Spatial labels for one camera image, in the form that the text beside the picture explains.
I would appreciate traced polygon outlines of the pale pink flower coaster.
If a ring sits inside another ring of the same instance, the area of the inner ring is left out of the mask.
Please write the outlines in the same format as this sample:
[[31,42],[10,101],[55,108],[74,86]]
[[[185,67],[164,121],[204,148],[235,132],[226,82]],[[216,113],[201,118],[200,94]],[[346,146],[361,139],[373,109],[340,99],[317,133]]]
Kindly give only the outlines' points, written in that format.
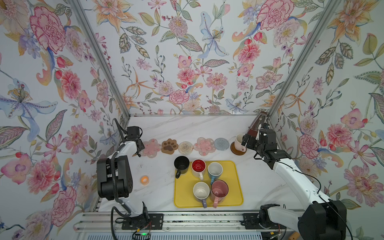
[[140,154],[151,159],[155,158],[158,152],[162,149],[162,145],[159,144],[156,139],[144,141],[143,144],[145,148],[140,152]]

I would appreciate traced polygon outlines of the cream mug pink handle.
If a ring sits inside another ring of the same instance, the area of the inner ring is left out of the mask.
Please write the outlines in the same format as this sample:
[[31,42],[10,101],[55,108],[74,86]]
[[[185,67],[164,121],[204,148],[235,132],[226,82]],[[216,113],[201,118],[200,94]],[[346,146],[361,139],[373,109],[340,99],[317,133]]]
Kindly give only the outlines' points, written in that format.
[[245,146],[242,145],[242,142],[243,142],[243,137],[244,137],[244,134],[239,134],[236,136],[236,139],[235,139],[235,143],[234,143],[234,146],[235,146],[235,149],[239,152],[242,152],[242,153],[245,153],[247,151],[247,148]]

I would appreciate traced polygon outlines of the brown wooden round coaster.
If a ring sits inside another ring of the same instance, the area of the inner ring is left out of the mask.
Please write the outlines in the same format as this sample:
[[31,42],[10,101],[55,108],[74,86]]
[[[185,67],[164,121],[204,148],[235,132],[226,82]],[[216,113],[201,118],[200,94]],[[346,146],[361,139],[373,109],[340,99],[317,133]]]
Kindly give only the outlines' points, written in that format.
[[246,153],[246,151],[245,151],[245,152],[242,152],[242,151],[237,150],[237,149],[235,148],[235,142],[233,142],[233,143],[231,144],[230,149],[231,149],[231,152],[232,152],[233,154],[237,155],[237,156],[242,156],[242,155],[244,155],[244,154]]

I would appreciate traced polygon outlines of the cork paw print coaster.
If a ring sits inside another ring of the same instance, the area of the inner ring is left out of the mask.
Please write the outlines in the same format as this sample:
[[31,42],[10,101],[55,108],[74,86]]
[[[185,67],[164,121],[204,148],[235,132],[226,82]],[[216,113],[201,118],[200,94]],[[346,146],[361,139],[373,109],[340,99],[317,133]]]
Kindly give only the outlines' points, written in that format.
[[162,142],[161,152],[164,154],[172,155],[178,148],[179,145],[176,140],[167,139],[166,141]]

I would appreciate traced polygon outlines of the grey round coaster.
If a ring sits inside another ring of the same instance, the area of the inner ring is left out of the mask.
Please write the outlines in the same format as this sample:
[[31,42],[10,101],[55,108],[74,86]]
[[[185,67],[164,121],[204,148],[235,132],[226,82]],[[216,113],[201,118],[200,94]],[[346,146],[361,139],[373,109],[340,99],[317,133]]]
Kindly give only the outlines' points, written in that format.
[[214,146],[218,151],[225,151],[230,147],[230,143],[225,138],[217,138],[214,140]]

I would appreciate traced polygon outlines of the white embroidered round coaster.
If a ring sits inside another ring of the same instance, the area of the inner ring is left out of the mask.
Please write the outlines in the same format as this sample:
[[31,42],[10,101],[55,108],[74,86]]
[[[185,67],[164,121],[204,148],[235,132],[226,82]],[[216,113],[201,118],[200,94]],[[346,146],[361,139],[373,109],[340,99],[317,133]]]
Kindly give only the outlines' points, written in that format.
[[194,146],[191,142],[184,141],[179,144],[178,150],[181,155],[187,156],[193,152]]

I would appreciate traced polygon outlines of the black mug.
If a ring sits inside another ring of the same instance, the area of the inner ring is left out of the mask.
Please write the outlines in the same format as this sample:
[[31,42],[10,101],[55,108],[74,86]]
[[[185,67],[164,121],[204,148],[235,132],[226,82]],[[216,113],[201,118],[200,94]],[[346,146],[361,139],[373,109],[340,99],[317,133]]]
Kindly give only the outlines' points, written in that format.
[[186,174],[189,169],[189,165],[190,165],[190,161],[187,157],[185,156],[177,157],[174,161],[174,166],[175,166],[175,169],[177,170],[175,178],[179,179],[181,175]]

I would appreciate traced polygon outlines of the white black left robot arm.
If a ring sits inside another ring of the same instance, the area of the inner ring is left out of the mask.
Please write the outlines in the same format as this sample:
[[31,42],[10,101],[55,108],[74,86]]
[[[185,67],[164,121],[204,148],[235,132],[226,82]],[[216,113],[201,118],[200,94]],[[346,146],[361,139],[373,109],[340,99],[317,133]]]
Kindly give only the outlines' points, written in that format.
[[143,131],[133,126],[123,129],[114,119],[121,137],[117,150],[108,157],[97,161],[97,189],[100,198],[115,201],[120,208],[112,207],[112,214],[117,213],[129,226],[136,229],[147,226],[150,217],[146,205],[132,195],[133,176],[129,158],[145,149],[141,140]]

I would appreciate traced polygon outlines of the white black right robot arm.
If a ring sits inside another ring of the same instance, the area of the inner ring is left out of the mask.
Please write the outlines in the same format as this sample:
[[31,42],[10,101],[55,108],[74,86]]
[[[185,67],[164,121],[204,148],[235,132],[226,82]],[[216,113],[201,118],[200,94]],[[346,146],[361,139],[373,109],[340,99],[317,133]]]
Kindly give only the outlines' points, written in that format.
[[261,129],[250,127],[242,146],[254,150],[254,159],[262,160],[288,184],[304,209],[299,214],[278,204],[263,205],[258,215],[262,228],[282,225],[304,240],[344,240],[352,235],[346,206],[322,193],[310,181],[310,175],[303,173],[286,151],[278,149],[276,133],[268,124],[262,124]]

